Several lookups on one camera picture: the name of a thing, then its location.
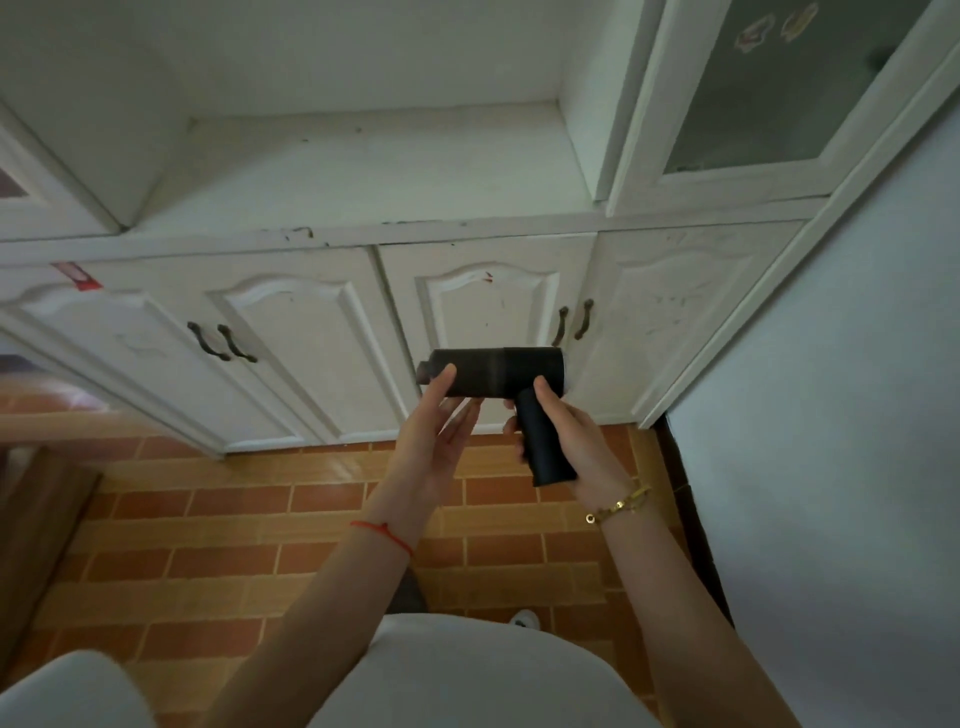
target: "cabinet door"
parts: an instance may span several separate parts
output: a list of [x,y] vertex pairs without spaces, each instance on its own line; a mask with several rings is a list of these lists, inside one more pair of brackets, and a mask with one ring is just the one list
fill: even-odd
[[0,240],[118,230],[100,204],[0,104]]
[[[422,361],[434,349],[549,346],[561,326],[570,327],[595,238],[381,247],[410,354]],[[477,431],[498,432],[507,416],[500,402],[486,402]]]
[[650,425],[684,367],[803,223],[600,233],[571,342],[568,399],[602,424]]
[[36,282],[0,304],[0,327],[28,348],[207,449],[305,442],[296,418],[265,388],[238,386],[146,286],[79,291],[52,268],[17,275]]
[[182,322],[238,351],[225,370],[279,397],[320,441],[396,437],[419,392],[367,249],[196,255],[86,266],[149,285]]
[[610,212],[830,194],[928,80],[949,95],[958,41],[953,0],[672,0]]

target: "hand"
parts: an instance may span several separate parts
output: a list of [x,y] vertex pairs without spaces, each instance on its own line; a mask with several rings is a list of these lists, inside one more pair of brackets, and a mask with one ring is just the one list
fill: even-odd
[[[573,495],[589,511],[609,508],[635,488],[630,476],[620,465],[620,461],[607,447],[600,427],[583,410],[561,401],[546,379],[538,376],[534,380],[537,400],[550,422],[557,428],[560,447],[577,472],[577,479],[568,483]],[[514,409],[514,403],[506,400],[508,409]],[[503,432],[510,435],[516,432],[516,416],[503,425]],[[523,445],[516,444],[517,453],[523,458]]]
[[417,409],[400,428],[384,478],[418,491],[434,506],[443,501],[450,488],[453,472],[480,416],[482,400],[471,400],[450,419],[464,400],[445,399],[456,376],[456,367],[447,364],[427,386]]

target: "red string bracelet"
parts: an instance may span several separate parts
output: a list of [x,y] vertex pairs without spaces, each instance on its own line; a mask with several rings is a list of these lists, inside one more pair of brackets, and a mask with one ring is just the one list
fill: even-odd
[[369,521],[351,521],[350,525],[358,525],[361,528],[369,528],[371,531],[382,533],[388,539],[393,541],[397,546],[399,546],[408,554],[410,554],[411,559],[414,557],[414,550],[410,548],[408,545],[406,545],[406,543],[402,539],[399,539],[397,536],[391,533],[390,527],[386,523],[377,524],[377,523],[370,523]]

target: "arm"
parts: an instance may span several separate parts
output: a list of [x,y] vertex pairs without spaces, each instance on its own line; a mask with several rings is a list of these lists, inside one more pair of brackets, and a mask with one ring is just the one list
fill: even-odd
[[[536,390],[579,475],[571,487],[583,506],[594,512],[631,493],[630,477],[593,420],[560,401],[542,377]],[[505,427],[515,429],[515,420]],[[603,522],[602,531],[643,632],[658,696],[678,725],[800,727],[655,506],[621,511]]]
[[[387,523],[410,547],[450,487],[479,415],[473,401],[446,424],[462,401],[444,399],[454,376],[450,366],[427,387],[360,516]],[[367,651],[408,562],[383,534],[350,528],[281,625],[227,682],[203,726],[305,726]]]

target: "glass cabinet door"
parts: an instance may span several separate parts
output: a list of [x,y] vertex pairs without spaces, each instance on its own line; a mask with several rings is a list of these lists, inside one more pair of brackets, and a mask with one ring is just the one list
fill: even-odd
[[665,171],[818,157],[926,5],[733,0]]
[[607,213],[824,198],[959,85],[958,0],[666,0]]

